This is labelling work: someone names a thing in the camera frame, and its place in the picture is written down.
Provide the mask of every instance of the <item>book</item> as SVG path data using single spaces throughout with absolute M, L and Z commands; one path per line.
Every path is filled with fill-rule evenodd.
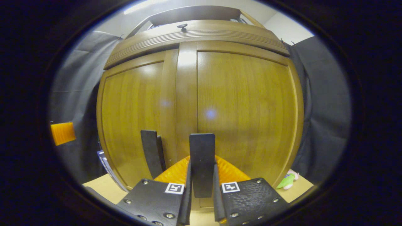
M 109 176 L 113 179 L 113 181 L 120 187 L 123 191 L 128 192 L 128 190 L 123 186 L 123 184 L 117 179 L 116 175 L 113 173 L 112 168 L 110 168 L 109 163 L 107 162 L 107 158 L 105 156 L 105 152 L 103 150 L 97 151 L 100 162 L 102 163 L 103 167 L 105 168 L 106 172 Z

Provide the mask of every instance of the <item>cabinet knob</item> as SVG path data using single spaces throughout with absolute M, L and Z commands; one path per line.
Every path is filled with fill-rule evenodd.
M 187 24 L 182 24 L 182 25 L 179 25 L 177 27 L 181 28 L 181 31 L 186 31 L 186 26 L 187 26 Z

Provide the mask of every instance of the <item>orange block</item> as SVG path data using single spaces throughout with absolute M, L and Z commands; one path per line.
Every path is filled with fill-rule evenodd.
M 56 146 L 76 139 L 72 122 L 53 124 L 50 128 Z
M 186 158 L 178 161 L 176 164 L 157 176 L 154 180 L 165 183 L 185 184 L 189 159 L 190 156 L 187 156 Z M 216 163 L 218 164 L 219 184 L 233 181 L 246 181 L 251 179 L 243 171 L 223 158 L 215 155 L 215 159 Z

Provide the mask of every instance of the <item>black metal plate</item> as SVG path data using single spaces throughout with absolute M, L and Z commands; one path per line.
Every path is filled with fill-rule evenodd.
M 181 201 L 178 222 L 182 225 L 190 224 L 191 211 L 191 160 L 187 166 L 186 188 Z
M 165 193 L 167 186 L 168 183 L 142 179 L 117 206 L 135 216 L 143 216 L 149 222 L 176 226 L 183 195 Z M 174 218 L 167 218 L 166 214 L 173 214 Z
M 217 164 L 213 167 L 213 211 L 215 213 L 215 221 L 220 221 L 225 218 L 225 208 L 219 185 L 219 171 Z
M 166 170 L 162 138 L 154 130 L 141 130 L 141 141 L 148 169 L 154 179 Z
M 191 134 L 190 158 L 194 197 L 211 197 L 215 164 L 215 135 Z
M 242 225 L 245 222 L 246 225 L 261 224 L 289 206 L 263 178 L 237 184 L 240 191 L 223 193 L 222 186 L 220 188 L 229 226 Z

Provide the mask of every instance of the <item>screw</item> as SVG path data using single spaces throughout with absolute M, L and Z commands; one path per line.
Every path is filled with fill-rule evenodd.
M 174 218 L 174 215 L 173 214 L 166 214 L 165 217 L 172 219 L 172 218 Z

